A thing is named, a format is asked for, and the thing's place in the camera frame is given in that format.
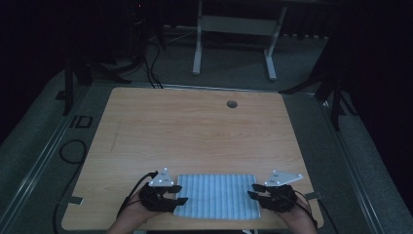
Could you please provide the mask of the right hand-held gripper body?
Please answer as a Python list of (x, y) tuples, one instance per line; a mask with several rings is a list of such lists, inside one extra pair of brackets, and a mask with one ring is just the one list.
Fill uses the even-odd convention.
[(301, 174), (273, 170), (269, 178), (260, 186), (259, 204), (263, 209), (286, 213), (290, 212), (297, 201), (297, 195), (291, 186), (292, 182), (302, 179)]

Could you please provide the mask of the person's right hand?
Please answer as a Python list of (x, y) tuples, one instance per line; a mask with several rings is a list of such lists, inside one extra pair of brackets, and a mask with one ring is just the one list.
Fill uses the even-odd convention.
[(289, 212), (279, 214), (279, 217), (286, 223), (287, 226), (312, 226), (313, 221), (310, 218), (309, 213), (309, 206), (298, 198), (294, 207)]

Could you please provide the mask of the blue white striped cloth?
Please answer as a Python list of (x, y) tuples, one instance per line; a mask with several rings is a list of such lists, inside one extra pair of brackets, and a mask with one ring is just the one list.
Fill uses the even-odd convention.
[(173, 214), (185, 218), (252, 220), (261, 216), (259, 204), (248, 192), (254, 175), (180, 175), (178, 198), (187, 198)]

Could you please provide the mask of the white desk frame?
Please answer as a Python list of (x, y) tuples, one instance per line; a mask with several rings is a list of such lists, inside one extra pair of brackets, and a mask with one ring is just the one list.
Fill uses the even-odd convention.
[(270, 81), (275, 81), (278, 76), (273, 62), (273, 53), (287, 12), (286, 6), (281, 7), (277, 13), (277, 19), (245, 19), (205, 15), (203, 13), (203, 5), (203, 0), (198, 0), (197, 41), (192, 73), (194, 75), (199, 75), (201, 73), (203, 55), (202, 38), (204, 31), (268, 36), (271, 38), (271, 43), (269, 47), (263, 51), (263, 54), (268, 78)]

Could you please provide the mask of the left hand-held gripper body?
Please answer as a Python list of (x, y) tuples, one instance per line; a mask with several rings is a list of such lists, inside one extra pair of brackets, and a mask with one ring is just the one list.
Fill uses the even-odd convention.
[(166, 199), (164, 188), (177, 185), (169, 174), (168, 168), (163, 168), (160, 172), (155, 172), (151, 180), (146, 182), (140, 189), (139, 199), (141, 204), (150, 212), (173, 213), (178, 206), (172, 206)]

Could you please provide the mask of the aluminium floor rail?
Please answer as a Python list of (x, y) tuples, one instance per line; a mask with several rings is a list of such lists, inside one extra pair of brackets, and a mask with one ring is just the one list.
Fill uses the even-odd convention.
[(0, 234), (7, 234), (42, 176), (74, 112), (89, 91), (80, 87), (67, 115), (42, 93), (0, 145)]
[(327, 126), (336, 142), (336, 147), (342, 156), (344, 168), (349, 178), (350, 184), (354, 190), (357, 202), (366, 220), (366, 224), (371, 234), (384, 234), (384, 229), (379, 217), (371, 203), (369, 196), (366, 193), (364, 184), (360, 178), (358, 170), (354, 164), (353, 157), (350, 153), (347, 143), (344, 141), (340, 131), (337, 131), (332, 121), (330, 120), (330, 113), (332, 112), (332, 105), (327, 100), (318, 100), (318, 106), (323, 118), (327, 122)]
[[(164, 84), (161, 88), (153, 88), (151, 85), (146, 83), (132, 83), (127, 85), (128, 88), (146, 88), (146, 89), (170, 89), (170, 90), (208, 90), (208, 91), (231, 91), (231, 92), (256, 92), (256, 93), (277, 93), (282, 94), (278, 90), (266, 90), (266, 89), (241, 89), (241, 88), (224, 88), (224, 87), (208, 87), (208, 86), (192, 86), (192, 85), (173, 85), (173, 84)], [(309, 96), (313, 97), (316, 92), (297, 92), (293, 95), (299, 96)]]

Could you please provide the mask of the person's left hand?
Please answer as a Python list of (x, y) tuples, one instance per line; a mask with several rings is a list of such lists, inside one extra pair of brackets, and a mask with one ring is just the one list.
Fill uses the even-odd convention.
[(135, 226), (139, 226), (145, 223), (148, 219), (158, 215), (158, 213), (148, 211), (140, 202), (138, 193), (135, 193), (131, 197), (131, 201), (126, 207), (128, 217), (131, 218), (131, 223)]

